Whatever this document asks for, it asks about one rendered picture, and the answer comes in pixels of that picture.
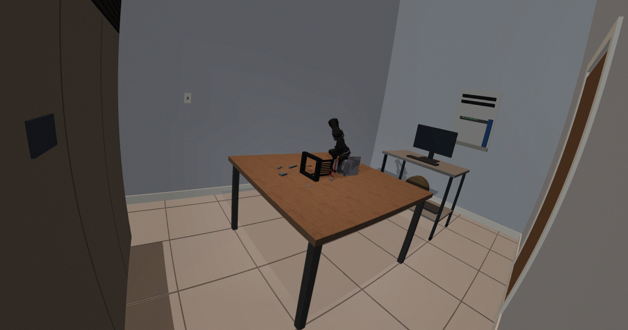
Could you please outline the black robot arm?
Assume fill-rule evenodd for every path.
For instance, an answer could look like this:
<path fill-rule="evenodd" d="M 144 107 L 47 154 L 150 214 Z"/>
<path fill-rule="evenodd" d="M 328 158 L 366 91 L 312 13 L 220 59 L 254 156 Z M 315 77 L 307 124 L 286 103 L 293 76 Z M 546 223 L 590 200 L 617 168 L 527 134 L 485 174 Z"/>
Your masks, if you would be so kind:
<path fill-rule="evenodd" d="M 342 151 L 344 153 L 343 155 L 350 156 L 351 151 L 350 151 L 349 147 L 347 147 L 347 145 L 344 142 L 344 133 L 343 133 L 342 129 L 339 128 L 339 121 L 338 121 L 338 119 L 335 119 L 335 118 L 334 119 L 330 119 L 328 121 L 328 124 L 332 128 L 332 132 L 333 132 L 332 135 L 333 135 L 334 140 L 337 141 L 336 145 L 339 148 L 344 148 L 343 151 Z M 345 152 L 347 152 L 347 153 L 345 153 Z M 329 150 L 329 154 L 330 155 L 336 155 L 336 154 L 339 155 L 339 149 L 336 149 L 336 148 L 331 149 L 331 150 Z"/>

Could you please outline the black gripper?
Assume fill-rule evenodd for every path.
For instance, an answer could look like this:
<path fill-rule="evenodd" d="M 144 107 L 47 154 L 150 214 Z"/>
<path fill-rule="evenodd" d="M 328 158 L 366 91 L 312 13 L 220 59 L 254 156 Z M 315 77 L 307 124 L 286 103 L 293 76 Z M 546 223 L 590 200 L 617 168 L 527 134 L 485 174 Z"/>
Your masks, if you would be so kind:
<path fill-rule="evenodd" d="M 347 155 L 342 155 L 343 154 L 342 151 L 343 151 L 344 148 L 339 148 L 337 145 L 335 147 L 336 147 L 336 149 L 339 149 L 339 155 L 337 155 L 337 154 L 336 155 L 332 155 L 333 163 L 334 163 L 334 160 L 337 159 L 337 157 L 339 156 L 339 158 L 338 158 L 338 166 L 340 166 L 341 163 L 344 160 L 348 160 L 348 156 Z"/>

